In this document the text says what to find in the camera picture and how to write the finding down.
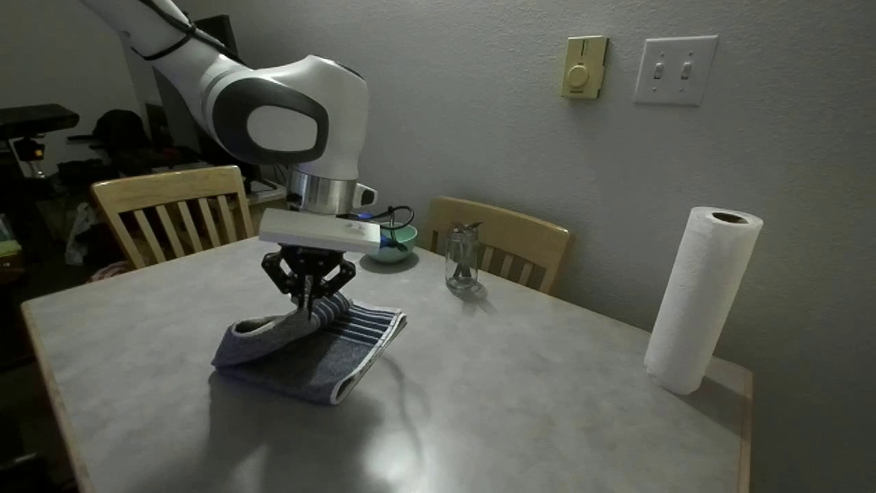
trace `table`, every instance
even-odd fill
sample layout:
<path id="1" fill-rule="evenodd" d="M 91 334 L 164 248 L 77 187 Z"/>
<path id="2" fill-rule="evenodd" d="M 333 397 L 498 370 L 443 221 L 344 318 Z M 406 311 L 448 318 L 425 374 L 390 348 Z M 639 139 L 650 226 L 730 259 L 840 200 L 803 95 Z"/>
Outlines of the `table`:
<path id="1" fill-rule="evenodd" d="M 647 332 L 443 259 L 359 259 L 348 296 L 407 328 L 340 408 L 214 374 L 221 332 L 288 311 L 254 239 L 25 303 L 82 491 L 747 491 L 750 371 L 693 397 L 643 371 Z"/>

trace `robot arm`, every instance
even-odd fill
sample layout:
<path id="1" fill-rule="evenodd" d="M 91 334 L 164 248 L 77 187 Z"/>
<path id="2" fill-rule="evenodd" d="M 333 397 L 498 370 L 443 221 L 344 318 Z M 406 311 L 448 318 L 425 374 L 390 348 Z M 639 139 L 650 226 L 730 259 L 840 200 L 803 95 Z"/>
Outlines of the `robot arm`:
<path id="1" fill-rule="evenodd" d="M 82 0 L 186 98 L 195 121 L 247 165 L 299 165 L 316 213 L 348 213 L 359 196 L 368 83 L 327 56 L 250 69 L 201 33 L 173 0 Z M 318 202 L 318 187 L 336 196 Z"/>

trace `towel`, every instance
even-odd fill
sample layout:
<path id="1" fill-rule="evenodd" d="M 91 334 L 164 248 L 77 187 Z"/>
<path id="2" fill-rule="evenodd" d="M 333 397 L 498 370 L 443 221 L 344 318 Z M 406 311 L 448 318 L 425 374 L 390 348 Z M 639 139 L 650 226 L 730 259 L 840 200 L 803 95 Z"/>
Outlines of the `towel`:
<path id="1" fill-rule="evenodd" d="M 292 311 L 232 324 L 214 366 L 240 384 L 340 404 L 406 319 L 399 310 L 332 296 L 316 302 L 313 318 Z"/>

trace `floor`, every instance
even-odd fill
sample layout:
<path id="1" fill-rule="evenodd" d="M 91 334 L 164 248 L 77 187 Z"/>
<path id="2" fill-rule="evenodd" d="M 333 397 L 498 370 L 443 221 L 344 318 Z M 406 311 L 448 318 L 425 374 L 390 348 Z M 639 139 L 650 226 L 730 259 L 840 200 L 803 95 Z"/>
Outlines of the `floor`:
<path id="1" fill-rule="evenodd" d="M 0 466 L 35 454 L 47 466 L 41 476 L 62 493 L 77 491 L 75 474 L 17 307 L 32 296 L 82 284 L 88 277 L 91 271 L 62 263 L 62 243 L 53 243 L 27 259 L 25 280 L 4 287 L 0 307 Z"/>

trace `white wall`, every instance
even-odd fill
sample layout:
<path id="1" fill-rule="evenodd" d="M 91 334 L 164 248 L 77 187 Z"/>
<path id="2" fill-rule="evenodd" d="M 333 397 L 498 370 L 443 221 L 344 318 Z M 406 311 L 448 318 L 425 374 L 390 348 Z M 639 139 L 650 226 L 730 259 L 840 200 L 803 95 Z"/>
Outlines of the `white wall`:
<path id="1" fill-rule="evenodd" d="M 435 195 L 468 195 L 570 225 L 563 299 L 635 325 L 656 314 L 691 206 L 763 217 L 721 341 L 756 370 L 756 491 L 876 488 L 876 2 L 180 4 L 231 14 L 253 62 L 318 52 L 359 69 L 372 88 L 365 178 L 384 196 L 427 211 Z M 558 98 L 576 33 L 613 41 L 596 103 Z M 643 37 L 691 33 L 721 36 L 704 107 L 635 107 Z"/>
<path id="2" fill-rule="evenodd" d="M 62 103 L 80 115 L 77 128 L 47 135 L 47 172 L 97 155 L 65 136 L 91 135 L 108 109 L 143 111 L 120 44 L 75 0 L 0 2 L 0 107 L 27 103 Z"/>

